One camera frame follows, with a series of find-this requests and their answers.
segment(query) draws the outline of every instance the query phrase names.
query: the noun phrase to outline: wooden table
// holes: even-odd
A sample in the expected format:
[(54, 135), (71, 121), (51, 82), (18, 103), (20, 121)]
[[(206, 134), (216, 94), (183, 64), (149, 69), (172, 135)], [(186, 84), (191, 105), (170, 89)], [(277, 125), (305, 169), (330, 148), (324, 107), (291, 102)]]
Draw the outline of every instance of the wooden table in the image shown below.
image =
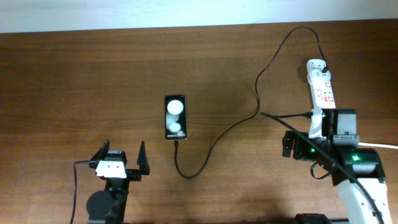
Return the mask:
[[(151, 168), (131, 183), (125, 222), (270, 221), (296, 213), (346, 218), (331, 179), (282, 157), (286, 128), (257, 116), (216, 146), (204, 173), (181, 178), (173, 142), (164, 139), (164, 96), (187, 98), (188, 140), (178, 161), (186, 174), (210, 144), (256, 108), (254, 80), (293, 27), (320, 36), (339, 108), (358, 114), (363, 142), (398, 144), (398, 21), (309, 22), (169, 29), (0, 34), (0, 222), (68, 223), (74, 161), (110, 139), (137, 168), (142, 140)], [(261, 77), (261, 111), (310, 111), (305, 63), (320, 58), (314, 36), (292, 34)], [(309, 120), (287, 121), (308, 131)], [(398, 151), (377, 149), (398, 222)], [(104, 181), (78, 166), (75, 223)]]

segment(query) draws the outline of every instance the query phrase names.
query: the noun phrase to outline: white circle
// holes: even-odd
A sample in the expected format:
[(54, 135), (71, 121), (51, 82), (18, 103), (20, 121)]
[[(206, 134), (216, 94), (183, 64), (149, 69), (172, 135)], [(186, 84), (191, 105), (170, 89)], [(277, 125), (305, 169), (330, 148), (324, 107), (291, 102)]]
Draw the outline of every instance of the white circle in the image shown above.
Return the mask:
[(178, 132), (179, 130), (181, 130), (181, 124), (178, 123), (172, 123), (169, 125), (169, 130), (173, 133)]
[(184, 105), (179, 100), (172, 100), (167, 105), (167, 111), (172, 115), (178, 115), (184, 109)]

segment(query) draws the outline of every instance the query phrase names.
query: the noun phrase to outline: white wall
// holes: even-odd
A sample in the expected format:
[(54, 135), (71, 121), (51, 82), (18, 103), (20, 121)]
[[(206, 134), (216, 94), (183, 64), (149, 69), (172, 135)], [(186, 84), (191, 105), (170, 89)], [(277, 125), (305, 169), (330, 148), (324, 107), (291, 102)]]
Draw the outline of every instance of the white wall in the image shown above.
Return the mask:
[(398, 0), (0, 0), (0, 32), (398, 18)]

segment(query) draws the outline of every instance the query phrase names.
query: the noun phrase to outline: brown wooden surface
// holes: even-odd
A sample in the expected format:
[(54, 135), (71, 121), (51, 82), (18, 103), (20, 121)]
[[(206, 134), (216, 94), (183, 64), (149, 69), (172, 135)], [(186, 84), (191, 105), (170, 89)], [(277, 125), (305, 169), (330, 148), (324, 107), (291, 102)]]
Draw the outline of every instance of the brown wooden surface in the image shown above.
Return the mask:
[[(174, 167), (164, 139), (164, 96), (187, 97), (186, 174), (210, 144), (256, 107), (254, 79), (293, 27), (301, 24), (0, 34), (0, 222), (68, 223), (72, 163), (110, 139), (136, 168), (146, 142), (150, 176), (131, 183), (125, 222), (267, 221), (296, 213), (347, 217), (331, 179), (281, 156), (285, 128), (257, 116), (227, 134), (199, 178)], [(364, 142), (398, 144), (398, 21), (303, 23), (318, 31), (339, 108), (354, 108)], [(294, 33), (259, 81), (261, 111), (312, 108), (305, 63), (320, 58), (314, 36)], [(289, 119), (308, 131), (309, 120)], [(398, 151), (378, 149), (398, 222)], [(78, 167), (75, 223), (104, 182)]]

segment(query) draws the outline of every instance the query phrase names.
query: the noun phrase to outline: white power strip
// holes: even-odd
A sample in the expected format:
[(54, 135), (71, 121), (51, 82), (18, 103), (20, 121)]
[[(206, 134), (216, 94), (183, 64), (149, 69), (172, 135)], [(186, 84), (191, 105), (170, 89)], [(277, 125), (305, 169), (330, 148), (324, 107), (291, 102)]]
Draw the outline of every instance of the white power strip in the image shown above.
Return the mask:
[(322, 109), (335, 109), (335, 97), (331, 89), (330, 72), (323, 73), (326, 62), (320, 59), (311, 59), (307, 62), (307, 79), (311, 88), (312, 110), (309, 138), (322, 137)]

